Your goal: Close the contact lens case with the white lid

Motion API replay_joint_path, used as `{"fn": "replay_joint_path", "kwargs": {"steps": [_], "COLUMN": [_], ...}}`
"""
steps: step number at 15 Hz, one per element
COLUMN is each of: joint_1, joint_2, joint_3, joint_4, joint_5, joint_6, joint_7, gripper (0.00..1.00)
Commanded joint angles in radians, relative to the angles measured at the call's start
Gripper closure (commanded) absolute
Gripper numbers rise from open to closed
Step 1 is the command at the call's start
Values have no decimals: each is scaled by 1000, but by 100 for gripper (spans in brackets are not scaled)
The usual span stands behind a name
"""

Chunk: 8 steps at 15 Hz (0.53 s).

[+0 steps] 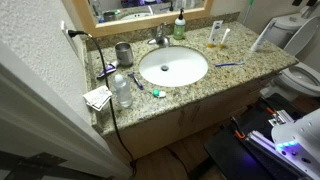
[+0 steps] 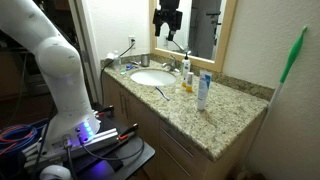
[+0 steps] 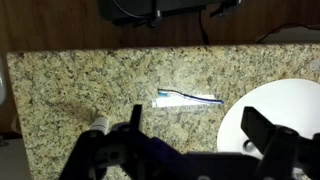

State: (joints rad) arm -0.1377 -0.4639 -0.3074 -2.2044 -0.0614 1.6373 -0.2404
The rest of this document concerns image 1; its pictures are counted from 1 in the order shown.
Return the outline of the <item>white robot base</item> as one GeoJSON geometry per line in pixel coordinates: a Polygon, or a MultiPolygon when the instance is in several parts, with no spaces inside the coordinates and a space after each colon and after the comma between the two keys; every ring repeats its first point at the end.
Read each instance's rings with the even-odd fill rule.
{"type": "Polygon", "coordinates": [[[320,180],[320,109],[271,130],[276,151],[311,180],[320,180]]]}

